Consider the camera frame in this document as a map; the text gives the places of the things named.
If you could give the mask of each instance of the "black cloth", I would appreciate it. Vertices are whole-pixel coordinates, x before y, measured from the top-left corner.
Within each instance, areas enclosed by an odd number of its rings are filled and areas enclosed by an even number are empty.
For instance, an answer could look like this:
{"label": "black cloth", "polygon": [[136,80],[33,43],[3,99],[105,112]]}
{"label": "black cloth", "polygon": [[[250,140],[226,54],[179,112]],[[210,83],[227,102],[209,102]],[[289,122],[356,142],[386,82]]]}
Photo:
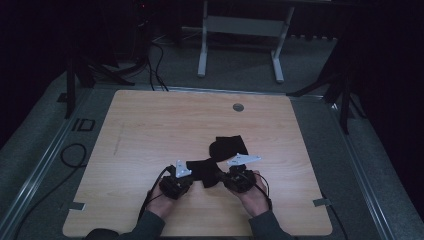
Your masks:
{"label": "black cloth", "polygon": [[241,136],[216,137],[216,141],[209,146],[211,158],[188,161],[187,168],[192,170],[194,181],[202,181],[204,188],[210,188],[219,182],[217,173],[222,172],[216,163],[234,157],[237,153],[249,154]]}

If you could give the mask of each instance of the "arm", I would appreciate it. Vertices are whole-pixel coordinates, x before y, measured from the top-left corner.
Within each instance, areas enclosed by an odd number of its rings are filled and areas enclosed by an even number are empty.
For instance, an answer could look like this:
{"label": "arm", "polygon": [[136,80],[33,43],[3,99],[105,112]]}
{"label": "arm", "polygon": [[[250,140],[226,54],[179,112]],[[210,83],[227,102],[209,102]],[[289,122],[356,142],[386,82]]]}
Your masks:
{"label": "arm", "polygon": [[153,190],[150,201],[135,228],[129,233],[122,234],[117,240],[154,240],[160,236],[165,227],[164,220],[172,212],[176,200],[162,195],[158,184]]}
{"label": "arm", "polygon": [[[258,171],[254,171],[256,184],[264,192],[266,187],[259,176]],[[252,216],[249,224],[252,229],[253,237],[258,240],[284,240],[291,239],[290,235],[284,232],[278,220],[275,218],[272,210],[269,209],[268,202],[259,189],[253,187],[245,193],[236,193],[231,191],[238,197],[246,209],[247,213]]]}

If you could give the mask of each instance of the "black cable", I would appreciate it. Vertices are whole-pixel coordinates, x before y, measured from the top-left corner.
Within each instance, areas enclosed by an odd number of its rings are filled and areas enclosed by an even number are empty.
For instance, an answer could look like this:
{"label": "black cable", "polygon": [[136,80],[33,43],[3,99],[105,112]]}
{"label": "black cable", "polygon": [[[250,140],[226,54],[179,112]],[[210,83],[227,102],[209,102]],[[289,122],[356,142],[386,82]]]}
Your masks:
{"label": "black cable", "polygon": [[[77,165],[72,165],[67,163],[64,158],[63,158],[63,153],[69,149],[70,147],[73,146],[80,146],[83,149],[83,157],[81,158],[81,161],[77,164]],[[75,173],[76,171],[78,171],[78,169],[87,166],[87,164],[83,164],[85,161],[85,157],[87,156],[87,149],[85,148],[84,145],[80,144],[80,143],[74,143],[71,144],[67,147],[65,147],[64,149],[62,149],[61,153],[60,153],[60,159],[61,161],[68,167],[73,168],[74,170],[65,178],[63,179],[59,184],[57,184],[52,190],[50,190],[46,195],[44,195],[40,200],[38,200],[38,202],[35,203],[35,205],[24,215],[24,217],[22,218],[21,222],[19,223],[18,228],[16,229],[15,232],[15,236],[13,239],[18,239],[19,236],[19,232],[21,231],[22,226],[24,225],[25,221],[27,220],[27,218],[29,217],[29,215],[31,215],[31,213],[38,207],[38,205],[40,205],[44,200],[46,200],[47,197],[50,196],[50,194],[52,194],[54,191],[56,191],[60,186],[62,186],[66,181],[68,181]]]}
{"label": "black cable", "polygon": [[134,74],[125,76],[125,79],[129,79],[129,78],[135,77],[135,76],[137,76],[138,74],[142,73],[142,72],[146,69],[146,65],[147,65],[147,63],[146,63],[146,64],[144,64],[144,66],[143,66],[143,68],[142,68],[142,69],[138,70],[138,71],[137,71],[137,72],[135,72]]}
{"label": "black cable", "polygon": [[156,185],[158,185],[158,182],[159,182],[159,181],[160,181],[160,179],[162,178],[162,175],[163,175],[163,174],[164,174],[164,173],[168,170],[168,168],[169,168],[169,167],[166,167],[165,169],[163,169],[163,170],[162,170],[162,172],[159,174],[158,178],[156,178],[156,181],[155,181],[155,183],[153,184],[152,188],[151,188],[151,189],[147,192],[146,198],[144,199],[143,205],[141,206],[140,213],[138,214],[138,219],[137,219],[137,221],[138,221],[138,220],[140,220],[141,216],[143,216],[143,213],[144,213],[144,211],[146,210],[147,205],[148,205],[151,201],[153,201],[154,199],[156,199],[156,198],[158,198],[158,197],[160,197],[160,196],[162,195],[162,194],[160,194],[159,196],[156,196],[156,197],[154,197],[154,198],[150,199],[150,198],[151,198],[151,196],[152,196],[153,190],[155,189]]}
{"label": "black cable", "polygon": [[147,66],[149,66],[149,82],[150,82],[150,87],[152,88],[153,91],[155,91],[155,87],[153,87],[152,64],[150,63],[149,57],[147,57]]}
{"label": "black cable", "polygon": [[162,59],[163,59],[163,48],[162,48],[161,46],[159,46],[158,44],[153,43],[153,42],[152,42],[152,45],[153,45],[153,46],[155,46],[155,47],[157,47],[157,48],[159,48],[159,49],[160,49],[160,51],[161,51],[161,55],[160,55],[160,57],[159,57],[159,61],[158,61],[158,63],[156,64],[156,69],[155,69],[155,71],[154,71],[155,76],[156,76],[156,80],[159,82],[159,84],[161,85],[161,87],[165,88],[165,90],[166,90],[167,92],[169,92],[169,90],[168,90],[168,88],[166,87],[165,83],[163,82],[162,78],[159,76],[159,65],[160,65],[160,63],[162,62]]}
{"label": "black cable", "polygon": [[260,175],[260,174],[257,174],[257,173],[254,173],[255,175],[258,175],[259,177],[261,177],[264,181],[265,181],[265,184],[266,184],[266,189],[267,189],[267,192],[268,192],[268,197],[269,197],[269,184],[268,184],[268,181],[262,176],[262,175]]}
{"label": "black cable", "polygon": [[244,175],[243,173],[238,172],[237,174],[239,176],[243,177],[244,179],[246,179],[249,183],[253,184],[253,186],[255,186],[264,195],[264,197],[265,197],[265,199],[268,203],[269,210],[272,210],[272,201],[271,201],[271,198],[269,198],[269,195],[261,187],[259,187],[258,184],[250,181],[250,179],[246,175]]}
{"label": "black cable", "polygon": [[[322,196],[323,196],[324,198],[326,198],[326,199],[327,199],[327,196],[325,196],[325,194],[324,194],[324,192],[323,192],[322,190],[321,190],[321,194],[322,194]],[[344,228],[344,226],[343,226],[343,224],[342,224],[342,221],[340,220],[339,216],[337,215],[336,210],[334,210],[333,205],[330,205],[329,207],[330,207],[331,211],[333,212],[334,216],[336,217],[336,220],[337,220],[337,222],[339,223],[340,228],[342,229],[342,232],[343,232],[344,238],[345,238],[346,240],[348,240],[349,238],[347,237],[346,230],[345,230],[345,228]]]}
{"label": "black cable", "polygon": [[112,71],[112,72],[119,75],[119,76],[125,76],[125,75],[131,74],[131,73],[139,70],[140,68],[142,68],[145,65],[146,65],[146,63],[143,63],[141,61],[137,61],[134,66],[124,68],[124,69],[120,69],[120,70],[116,70],[116,71]]}

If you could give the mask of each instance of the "table top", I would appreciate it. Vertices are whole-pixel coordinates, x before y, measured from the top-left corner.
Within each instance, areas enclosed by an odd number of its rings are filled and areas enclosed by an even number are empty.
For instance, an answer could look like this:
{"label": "table top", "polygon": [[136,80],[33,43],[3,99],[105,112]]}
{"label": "table top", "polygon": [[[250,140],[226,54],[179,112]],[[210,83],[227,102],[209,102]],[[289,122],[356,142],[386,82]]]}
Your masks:
{"label": "table top", "polygon": [[[233,105],[244,106],[241,112]],[[120,90],[114,96],[63,227],[66,236],[92,229],[129,232],[159,173],[177,160],[209,158],[217,136],[240,135],[248,163],[270,185],[274,213],[292,235],[328,235],[332,226],[303,138],[286,96]],[[228,171],[225,162],[218,163]],[[167,218],[162,236],[251,236],[249,216],[222,183],[196,181]]]}

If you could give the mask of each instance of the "hand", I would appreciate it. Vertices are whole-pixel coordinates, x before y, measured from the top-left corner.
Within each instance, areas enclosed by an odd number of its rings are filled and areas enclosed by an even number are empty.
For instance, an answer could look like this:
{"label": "hand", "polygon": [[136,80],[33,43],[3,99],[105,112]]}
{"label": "hand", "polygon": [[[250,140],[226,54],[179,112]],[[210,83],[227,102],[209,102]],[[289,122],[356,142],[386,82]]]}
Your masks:
{"label": "hand", "polygon": [[[260,187],[264,192],[266,192],[266,187],[262,182],[261,177],[259,176],[259,171],[253,172],[255,173],[256,185],[258,185],[258,187]],[[269,210],[268,202],[264,194],[259,191],[259,189],[257,189],[255,186],[244,193],[237,193],[231,190],[230,192],[240,199],[241,203],[243,204],[243,207],[246,209],[247,213],[252,217],[256,217]]]}
{"label": "hand", "polygon": [[151,202],[147,205],[146,210],[156,214],[162,219],[165,219],[169,216],[169,214],[171,214],[172,209],[174,209],[176,200],[163,195],[163,192],[159,188],[160,181],[156,185],[155,189],[153,189],[150,197]]}

